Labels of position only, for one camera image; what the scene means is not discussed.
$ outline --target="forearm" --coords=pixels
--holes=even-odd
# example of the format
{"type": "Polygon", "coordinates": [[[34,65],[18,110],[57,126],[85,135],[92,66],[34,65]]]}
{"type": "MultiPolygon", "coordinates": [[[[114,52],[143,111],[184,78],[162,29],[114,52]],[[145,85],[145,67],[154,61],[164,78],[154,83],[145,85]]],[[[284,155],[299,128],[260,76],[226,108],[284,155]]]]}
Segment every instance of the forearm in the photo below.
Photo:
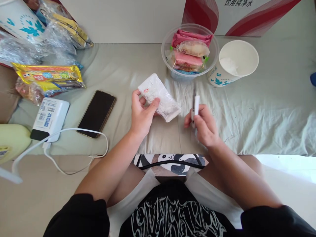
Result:
{"type": "Polygon", "coordinates": [[[222,140],[216,146],[209,148],[209,153],[230,195],[242,209],[282,205],[269,185],[222,140]]]}
{"type": "Polygon", "coordinates": [[[86,175],[75,194],[89,193],[94,200],[108,201],[135,156],[143,138],[128,132],[86,175]]]}

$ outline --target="yellow bottle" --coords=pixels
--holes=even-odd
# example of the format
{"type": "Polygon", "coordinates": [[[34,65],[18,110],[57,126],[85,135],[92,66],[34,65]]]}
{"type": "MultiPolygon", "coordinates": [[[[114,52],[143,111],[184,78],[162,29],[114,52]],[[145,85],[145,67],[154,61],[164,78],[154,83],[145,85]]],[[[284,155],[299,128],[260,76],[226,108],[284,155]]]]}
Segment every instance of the yellow bottle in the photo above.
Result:
{"type": "Polygon", "coordinates": [[[16,158],[31,143],[30,131],[19,124],[0,124],[0,164],[16,158]]]}

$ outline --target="clear plastic tub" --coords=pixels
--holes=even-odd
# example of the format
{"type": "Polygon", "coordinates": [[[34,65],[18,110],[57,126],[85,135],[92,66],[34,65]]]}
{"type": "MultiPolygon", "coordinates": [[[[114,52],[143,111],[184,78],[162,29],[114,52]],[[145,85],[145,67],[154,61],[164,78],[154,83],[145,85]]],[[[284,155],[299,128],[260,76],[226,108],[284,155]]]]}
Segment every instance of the clear plastic tub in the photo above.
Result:
{"type": "Polygon", "coordinates": [[[171,31],[169,31],[162,41],[161,55],[162,55],[162,59],[164,60],[166,66],[170,70],[171,77],[174,80],[180,81],[180,82],[190,81],[198,76],[204,75],[205,73],[207,73],[209,70],[211,70],[214,67],[215,63],[217,62],[218,55],[220,53],[220,48],[218,46],[217,39],[215,38],[215,36],[213,36],[213,39],[212,39],[210,47],[209,47],[209,50],[210,50],[210,54],[208,56],[209,59],[205,63],[205,69],[203,71],[201,71],[199,74],[195,74],[195,75],[185,75],[185,74],[182,74],[180,72],[177,72],[167,63],[166,51],[168,51],[168,52],[170,51],[170,46],[171,46],[173,35],[177,32],[178,29],[190,31],[193,33],[201,34],[201,35],[213,35],[213,33],[209,29],[205,28],[204,26],[198,25],[198,24],[182,24],[182,25],[172,29],[171,31]]]}

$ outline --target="white cable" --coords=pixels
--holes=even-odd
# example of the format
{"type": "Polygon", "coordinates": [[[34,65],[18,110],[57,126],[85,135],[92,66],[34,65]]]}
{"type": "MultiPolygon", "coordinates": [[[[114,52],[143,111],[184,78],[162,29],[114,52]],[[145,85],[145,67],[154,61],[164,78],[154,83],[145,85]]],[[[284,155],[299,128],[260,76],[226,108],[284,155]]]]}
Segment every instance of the white cable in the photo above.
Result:
{"type": "Polygon", "coordinates": [[[65,171],[63,171],[63,170],[58,166],[58,164],[56,163],[55,159],[54,159],[53,157],[51,157],[51,156],[47,153],[47,150],[50,148],[50,145],[51,145],[51,143],[44,143],[44,144],[43,144],[44,155],[45,155],[46,157],[48,157],[48,158],[54,163],[54,165],[56,166],[56,168],[57,168],[61,173],[65,174],[65,175],[73,175],[73,174],[79,173],[80,171],[83,171],[85,168],[89,167],[90,164],[91,164],[91,162],[94,160],[94,158],[91,158],[89,164],[88,164],[86,167],[84,167],[83,169],[81,169],[81,170],[79,170],[79,171],[77,171],[77,172],[74,172],[74,173],[66,173],[65,171]]]}
{"type": "MultiPolygon", "coordinates": [[[[61,132],[68,131],[68,130],[80,130],[80,131],[86,131],[86,132],[93,132],[93,133],[101,134],[102,136],[105,137],[105,140],[106,140],[106,151],[105,151],[104,155],[102,155],[102,156],[89,156],[89,157],[91,157],[92,159],[91,159],[90,163],[88,164],[88,166],[91,164],[91,162],[92,162],[92,160],[93,160],[94,158],[103,157],[103,156],[105,156],[106,153],[108,152],[108,149],[109,149],[109,142],[108,142],[108,138],[106,137],[106,135],[105,135],[104,133],[97,132],[97,131],[92,131],[92,130],[88,130],[88,129],[83,129],[83,128],[65,128],[65,129],[62,129],[62,130],[60,130],[60,131],[58,131],[58,132],[55,132],[55,133],[53,133],[52,135],[50,135],[50,136],[44,138],[43,140],[41,140],[40,142],[38,142],[38,143],[35,144],[34,146],[28,148],[28,149],[25,150],[23,153],[21,153],[21,154],[18,156],[18,158],[16,158],[16,159],[14,160],[14,162],[13,162],[13,164],[12,164],[12,173],[13,173],[13,175],[16,175],[16,176],[20,177],[19,171],[18,171],[18,165],[19,165],[20,160],[21,160],[27,153],[29,153],[31,150],[33,150],[34,148],[38,147],[39,145],[43,144],[47,139],[49,139],[49,138],[51,138],[51,137],[53,137],[53,136],[55,136],[55,135],[57,135],[57,134],[59,134],[59,133],[61,133],[61,132]]],[[[60,172],[62,172],[63,174],[67,174],[67,173],[65,173],[64,171],[62,171],[62,170],[59,168],[59,166],[57,165],[56,161],[55,161],[51,156],[49,156],[49,155],[47,154],[46,150],[47,150],[49,147],[50,147],[50,145],[47,145],[47,147],[45,146],[44,154],[45,154],[49,159],[51,159],[51,160],[53,161],[54,165],[56,166],[56,168],[57,168],[60,172]]]]}

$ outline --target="black t-shirt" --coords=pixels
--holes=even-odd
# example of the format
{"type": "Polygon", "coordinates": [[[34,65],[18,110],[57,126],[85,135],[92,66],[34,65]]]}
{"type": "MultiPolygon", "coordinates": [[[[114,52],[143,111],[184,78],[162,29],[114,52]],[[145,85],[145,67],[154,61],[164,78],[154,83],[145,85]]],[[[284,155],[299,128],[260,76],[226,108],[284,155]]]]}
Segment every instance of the black t-shirt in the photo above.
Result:
{"type": "MultiPolygon", "coordinates": [[[[180,181],[153,188],[122,224],[119,236],[316,236],[316,231],[290,207],[255,207],[241,214],[236,230],[221,213],[199,204],[180,181]]],[[[110,221],[104,200],[73,195],[52,218],[51,236],[108,236],[110,221]]]]}

